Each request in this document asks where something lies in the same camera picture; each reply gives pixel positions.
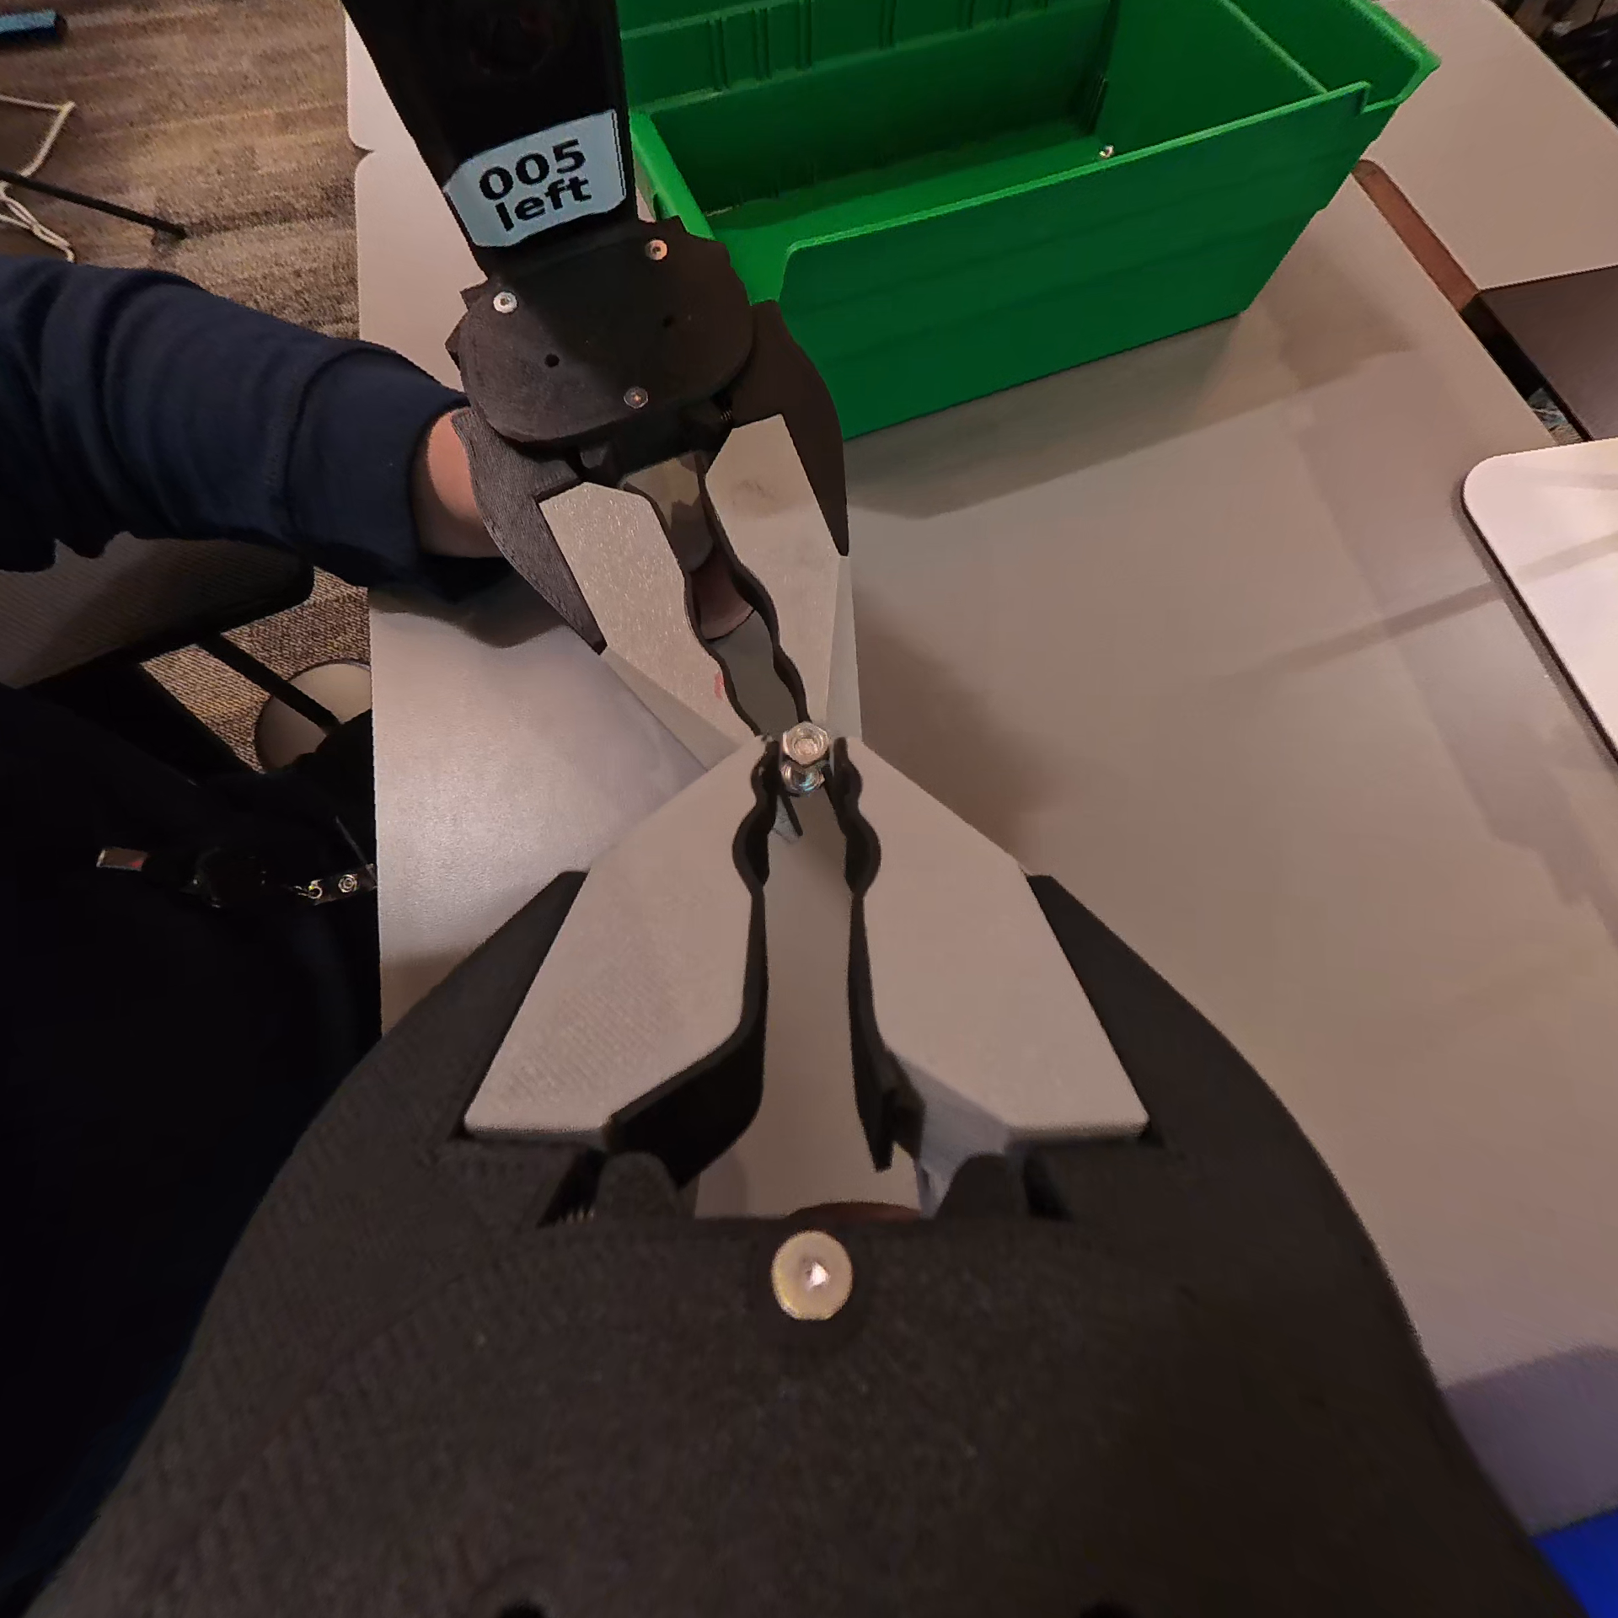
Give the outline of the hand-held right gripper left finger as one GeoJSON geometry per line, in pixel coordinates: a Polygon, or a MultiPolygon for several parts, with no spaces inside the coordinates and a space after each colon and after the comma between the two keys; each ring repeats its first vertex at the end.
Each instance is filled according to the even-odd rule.
{"type": "Polygon", "coordinates": [[[567,897],[463,1129],[644,1154],[689,1184],[762,1100],[773,747],[762,738],[616,842],[567,897]]]}

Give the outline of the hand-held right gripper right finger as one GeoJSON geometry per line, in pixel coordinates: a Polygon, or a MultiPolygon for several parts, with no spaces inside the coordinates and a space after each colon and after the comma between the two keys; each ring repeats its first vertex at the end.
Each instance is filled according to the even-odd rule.
{"type": "Polygon", "coordinates": [[[852,738],[835,743],[835,818],[872,1161],[901,1150],[953,1175],[980,1156],[1138,1136],[1139,1096],[1018,861],[852,738]]]}

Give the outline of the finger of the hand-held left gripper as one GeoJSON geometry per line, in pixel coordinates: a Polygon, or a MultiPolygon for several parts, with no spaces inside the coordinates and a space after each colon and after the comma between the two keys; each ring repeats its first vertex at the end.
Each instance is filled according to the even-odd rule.
{"type": "Polygon", "coordinates": [[[658,508],[637,491],[579,483],[538,512],[590,610],[598,657],[652,718],[700,765],[758,751],[721,661],[696,632],[658,508]]]}
{"type": "Polygon", "coordinates": [[[799,720],[860,736],[851,562],[783,420],[737,427],[700,483],[714,543],[694,572],[694,628],[712,639],[741,622],[748,589],[762,595],[773,664],[789,662],[799,720]]]}

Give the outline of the green plastic bin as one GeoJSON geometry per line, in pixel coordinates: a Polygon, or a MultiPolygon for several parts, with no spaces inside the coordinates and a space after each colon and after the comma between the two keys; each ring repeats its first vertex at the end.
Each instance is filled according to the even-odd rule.
{"type": "Polygon", "coordinates": [[[1242,314],[1436,58],[1363,2],[619,4],[639,189],[845,437],[1242,314]]]}

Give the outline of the blue plastic bin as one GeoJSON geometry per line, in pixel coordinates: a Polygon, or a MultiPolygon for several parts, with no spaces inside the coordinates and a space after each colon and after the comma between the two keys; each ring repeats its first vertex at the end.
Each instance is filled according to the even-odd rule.
{"type": "Polygon", "coordinates": [[[1615,1510],[1532,1535],[1532,1543],[1588,1616],[1615,1616],[1615,1510]]]}

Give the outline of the person's left forearm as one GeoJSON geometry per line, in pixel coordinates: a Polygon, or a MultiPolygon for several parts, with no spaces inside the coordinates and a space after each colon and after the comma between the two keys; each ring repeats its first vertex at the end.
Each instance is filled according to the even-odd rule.
{"type": "Polygon", "coordinates": [[[1,568],[111,539],[236,539],[348,583],[459,601],[502,558],[423,553],[411,460],[463,406],[402,354],[178,275],[1,268],[1,568]]]}

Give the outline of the person's left hand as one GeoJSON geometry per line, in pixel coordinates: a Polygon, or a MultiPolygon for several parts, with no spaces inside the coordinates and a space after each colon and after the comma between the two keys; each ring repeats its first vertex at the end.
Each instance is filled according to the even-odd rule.
{"type": "MultiPolygon", "coordinates": [[[[454,560],[502,560],[471,483],[467,445],[459,422],[465,406],[438,414],[409,466],[409,508],[423,553],[454,560]]],[[[679,568],[693,589],[694,622],[700,637],[716,641],[752,616],[712,535],[696,508],[677,516],[679,568]]]]}

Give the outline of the person's black chair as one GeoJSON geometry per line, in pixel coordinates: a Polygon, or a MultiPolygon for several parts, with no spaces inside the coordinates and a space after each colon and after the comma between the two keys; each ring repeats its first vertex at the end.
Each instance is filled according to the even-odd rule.
{"type": "Polygon", "coordinates": [[[257,768],[371,707],[367,601],[246,543],[120,537],[3,574],[1,682],[188,770],[257,768]]]}

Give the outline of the person's body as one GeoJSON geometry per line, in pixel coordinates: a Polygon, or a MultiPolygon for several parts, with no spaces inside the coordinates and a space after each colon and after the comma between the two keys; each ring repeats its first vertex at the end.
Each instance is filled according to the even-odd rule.
{"type": "Polygon", "coordinates": [[[1,1587],[22,1612],[377,1040],[371,722],[192,780],[3,689],[1,1587]]]}

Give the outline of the white folding stand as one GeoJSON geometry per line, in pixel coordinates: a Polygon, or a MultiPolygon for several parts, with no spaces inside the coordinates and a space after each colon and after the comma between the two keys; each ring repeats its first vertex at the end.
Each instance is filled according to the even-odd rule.
{"type": "Polygon", "coordinates": [[[1615,439],[1490,456],[1461,506],[1608,753],[1615,751],[1615,439]]]}

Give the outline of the black rectangular pad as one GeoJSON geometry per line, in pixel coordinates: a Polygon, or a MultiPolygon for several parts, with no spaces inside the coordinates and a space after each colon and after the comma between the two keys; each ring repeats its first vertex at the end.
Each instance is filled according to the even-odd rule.
{"type": "Polygon", "coordinates": [[[1615,266],[1480,291],[1482,329],[1588,439],[1615,437],[1615,266]]]}

